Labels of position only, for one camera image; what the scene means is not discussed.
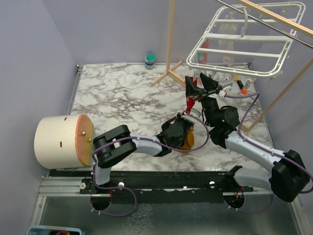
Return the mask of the red sock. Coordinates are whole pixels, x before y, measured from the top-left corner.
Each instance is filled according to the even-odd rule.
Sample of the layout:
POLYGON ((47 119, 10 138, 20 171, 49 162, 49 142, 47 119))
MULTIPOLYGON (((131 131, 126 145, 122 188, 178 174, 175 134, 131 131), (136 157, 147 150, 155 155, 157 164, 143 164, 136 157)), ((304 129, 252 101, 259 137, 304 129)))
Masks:
MULTIPOLYGON (((190 78, 193 81, 193 83, 197 86, 198 85, 197 78, 195 78, 193 76, 190 76, 190 78)), ((191 109, 193 108, 194 105, 195 105, 195 101, 192 98, 187 97, 186 98, 186 106, 187 106, 187 108, 186 108, 185 112, 189 114, 191 112, 191 109)))

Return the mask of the mustard striped sock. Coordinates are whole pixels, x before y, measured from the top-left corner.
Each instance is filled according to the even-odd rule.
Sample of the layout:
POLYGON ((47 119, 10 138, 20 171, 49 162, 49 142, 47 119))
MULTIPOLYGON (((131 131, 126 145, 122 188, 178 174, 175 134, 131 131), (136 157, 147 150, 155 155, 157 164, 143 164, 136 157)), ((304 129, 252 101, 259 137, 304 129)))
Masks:
POLYGON ((192 147, 195 144, 195 138, 194 138, 194 126, 192 126, 187 132, 186 132, 186 136, 183 142, 183 145, 180 147, 180 149, 182 150, 191 150, 192 147))

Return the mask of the pink sock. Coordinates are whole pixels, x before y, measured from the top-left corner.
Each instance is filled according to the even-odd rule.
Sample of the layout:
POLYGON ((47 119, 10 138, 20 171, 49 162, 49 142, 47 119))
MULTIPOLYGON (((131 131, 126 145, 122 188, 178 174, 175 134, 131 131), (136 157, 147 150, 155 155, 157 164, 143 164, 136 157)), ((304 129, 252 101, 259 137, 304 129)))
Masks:
MULTIPOLYGON (((209 46, 210 46, 210 41, 207 39, 201 45, 201 48, 209 49, 209 46)), ((200 64, 206 64, 207 63, 207 58, 208 58, 208 53, 207 52, 198 52, 198 62, 200 64)))

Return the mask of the white plastic sock hanger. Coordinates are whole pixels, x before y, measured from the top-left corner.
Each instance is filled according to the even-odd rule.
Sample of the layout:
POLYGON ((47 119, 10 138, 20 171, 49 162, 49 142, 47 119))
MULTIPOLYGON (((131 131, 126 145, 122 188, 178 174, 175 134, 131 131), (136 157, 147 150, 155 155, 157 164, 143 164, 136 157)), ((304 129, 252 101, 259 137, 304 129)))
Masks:
POLYGON ((246 6, 222 6, 212 16, 186 63, 191 69, 271 80, 282 73, 293 43, 278 29, 297 35, 296 30, 246 6), (201 48, 207 39, 209 49, 201 48), (198 62, 198 52, 208 53, 206 64, 198 62))

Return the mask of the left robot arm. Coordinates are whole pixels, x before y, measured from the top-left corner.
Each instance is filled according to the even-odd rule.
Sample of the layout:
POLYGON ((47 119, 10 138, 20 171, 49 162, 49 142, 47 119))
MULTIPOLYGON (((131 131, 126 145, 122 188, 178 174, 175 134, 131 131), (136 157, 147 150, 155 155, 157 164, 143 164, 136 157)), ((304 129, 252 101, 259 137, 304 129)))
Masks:
POLYGON ((130 132, 127 125, 119 125, 93 140, 95 176, 91 187, 97 193, 107 190, 112 166, 118 164, 132 153, 163 157, 173 149, 190 150, 194 145, 194 122, 189 116, 177 116, 164 122, 161 132, 152 137, 130 132))

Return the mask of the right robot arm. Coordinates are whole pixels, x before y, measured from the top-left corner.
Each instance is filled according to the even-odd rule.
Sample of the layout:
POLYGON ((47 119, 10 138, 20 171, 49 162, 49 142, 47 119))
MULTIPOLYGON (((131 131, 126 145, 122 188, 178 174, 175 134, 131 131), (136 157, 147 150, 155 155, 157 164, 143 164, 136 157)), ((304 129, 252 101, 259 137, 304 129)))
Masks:
POLYGON ((236 191, 240 187, 256 187, 271 190, 285 202, 292 202, 299 194, 305 193, 304 187, 313 179, 294 150, 284 152, 263 145, 241 132, 242 120, 237 108, 219 107, 214 94, 230 97, 218 81, 203 73, 200 74, 203 88, 193 79, 185 77, 185 95, 198 101, 202 106, 205 126, 211 127, 211 141, 224 149, 237 152, 254 161, 263 170, 260 172, 240 167, 234 175, 225 178, 225 187, 236 191))

